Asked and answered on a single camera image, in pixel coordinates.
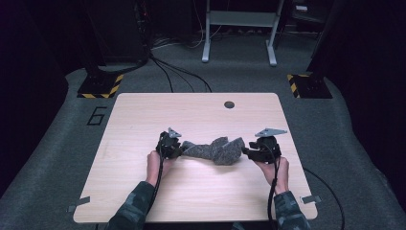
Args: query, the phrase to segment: tape piece on table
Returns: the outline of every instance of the tape piece on table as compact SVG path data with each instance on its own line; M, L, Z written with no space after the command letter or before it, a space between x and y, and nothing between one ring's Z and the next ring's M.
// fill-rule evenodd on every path
M309 195L306 197L301 197L301 201L303 204L315 202L315 203L320 203L322 202L322 199L318 195Z
M81 199L77 200L77 201L75 202L75 204L70 205L70 206L66 209L66 212L67 212L67 213L73 213L73 212L75 212L76 207L78 207L78 206L80 206L80 205L82 205L82 204L85 204L85 203L89 203L89 202L90 202L90 196L81 198Z

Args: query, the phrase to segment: person's left hand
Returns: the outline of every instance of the person's left hand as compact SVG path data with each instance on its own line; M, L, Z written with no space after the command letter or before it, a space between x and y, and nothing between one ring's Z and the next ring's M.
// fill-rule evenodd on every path
M164 165L162 169L162 177L163 178L166 174L168 174L168 171L174 164L177 158L173 159L165 159L164 160ZM146 182L151 184L153 187L156 185L156 181L158 180L158 174L159 174L159 165L161 162L161 157L159 155L159 152L156 150L153 150L148 156L147 156L147 179Z

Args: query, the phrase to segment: wooden table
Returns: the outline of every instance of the wooden table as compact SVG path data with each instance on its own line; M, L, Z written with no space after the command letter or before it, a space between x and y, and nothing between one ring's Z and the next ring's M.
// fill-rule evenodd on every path
M226 108L228 101L235 107ZM306 217L316 218L315 204L300 201L311 192L276 94L126 93L114 105L80 196L90 196L90 202L77 207L75 222L109 221L146 179L147 155L169 127L182 134L180 142L199 145L242 137L246 147L266 127L287 130L276 138L290 162L289 188ZM244 154L232 166L181 156L162 180L147 221L266 220L269 189L259 167Z

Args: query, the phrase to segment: yellow and black hazard tape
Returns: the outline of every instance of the yellow and black hazard tape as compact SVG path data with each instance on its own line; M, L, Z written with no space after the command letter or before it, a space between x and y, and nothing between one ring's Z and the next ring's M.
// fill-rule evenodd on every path
M96 99L96 98L113 98L116 94L117 90L119 89L120 83L122 82L124 75L119 75L116 80L114 81L114 85L111 88L110 92L104 94L93 94L93 93L78 93L78 98L88 98L88 99Z
M301 98L301 95L299 94L298 86L295 83L295 78L307 78L308 75L287 75L287 79L289 80L290 84L290 89L292 90L293 96L295 98Z

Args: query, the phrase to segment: hand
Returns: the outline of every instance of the hand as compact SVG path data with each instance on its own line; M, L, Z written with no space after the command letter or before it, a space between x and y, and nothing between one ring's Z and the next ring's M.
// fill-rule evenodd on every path
M254 161L265 175L266 181L272 186L272 181L275 178L275 164L266 164L263 162ZM288 179L289 179L289 162L286 158L280 157L277 159L278 169L278 182L275 187L275 194L281 194L283 192L289 191Z
M164 166L162 169L162 177L163 178L170 168L172 167L173 163L176 161L176 158L173 159L165 159ZM159 174L159 165L161 162L161 157L158 151L154 150L147 156L147 179L146 182L151 184L153 187L156 185L156 181L158 180Z

